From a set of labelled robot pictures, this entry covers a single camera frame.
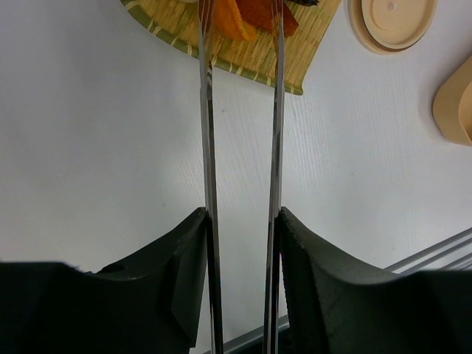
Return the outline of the metal tongs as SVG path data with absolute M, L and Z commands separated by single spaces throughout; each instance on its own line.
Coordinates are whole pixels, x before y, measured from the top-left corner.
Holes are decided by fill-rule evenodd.
M 206 209 L 206 241 L 209 277 L 211 319 L 211 351 L 223 352 L 223 322 L 221 304 L 221 266 L 218 235 L 218 201 L 215 168 L 215 132 L 212 95 L 212 30 L 215 3 L 198 2 L 198 59 L 200 73 L 201 130 L 204 163 L 204 190 Z M 271 2 L 271 20 L 276 55 L 274 85 L 274 116 L 271 143 L 271 177 L 268 211 L 268 243 L 265 272 L 265 301 L 263 325 L 263 352 L 279 351 L 279 297 L 280 297 L 280 237 L 276 223 L 281 210 L 282 147 L 284 125 L 284 67 L 285 38 L 282 1 Z

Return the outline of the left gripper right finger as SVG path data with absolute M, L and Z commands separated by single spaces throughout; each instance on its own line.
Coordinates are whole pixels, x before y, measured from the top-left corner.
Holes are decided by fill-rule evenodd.
M 296 353 L 471 351 L 469 271 L 384 271 L 324 240 L 287 208 L 276 230 Z

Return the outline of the black sea cucumber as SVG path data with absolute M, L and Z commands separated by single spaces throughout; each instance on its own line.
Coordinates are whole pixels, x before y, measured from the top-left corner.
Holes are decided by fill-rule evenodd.
M 301 6 L 306 6 L 306 7 L 317 6 L 319 4 L 319 0 L 289 0 L 289 1 L 298 5 L 301 5 Z

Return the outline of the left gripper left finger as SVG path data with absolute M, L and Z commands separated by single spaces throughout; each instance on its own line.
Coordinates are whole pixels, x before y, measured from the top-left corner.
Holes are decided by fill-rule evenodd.
M 3 353 L 188 353 L 207 267 L 206 213 L 102 270 L 1 264 Z

